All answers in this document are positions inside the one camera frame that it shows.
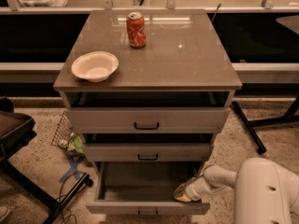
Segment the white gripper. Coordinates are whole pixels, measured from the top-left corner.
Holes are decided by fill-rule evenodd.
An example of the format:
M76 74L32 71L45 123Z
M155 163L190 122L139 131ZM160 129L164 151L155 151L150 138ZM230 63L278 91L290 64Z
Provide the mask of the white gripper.
M192 177L176 188L174 198L177 201L189 203L190 201L199 201L210 191L211 186L202 176Z

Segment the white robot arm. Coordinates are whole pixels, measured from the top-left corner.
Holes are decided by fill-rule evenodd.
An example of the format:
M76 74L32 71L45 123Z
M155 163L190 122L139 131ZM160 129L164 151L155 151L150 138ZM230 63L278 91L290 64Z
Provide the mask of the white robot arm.
M230 189L234 224L292 224L291 215L299 215L299 176L264 158L248 159L236 172L207 163L174 198L187 203Z

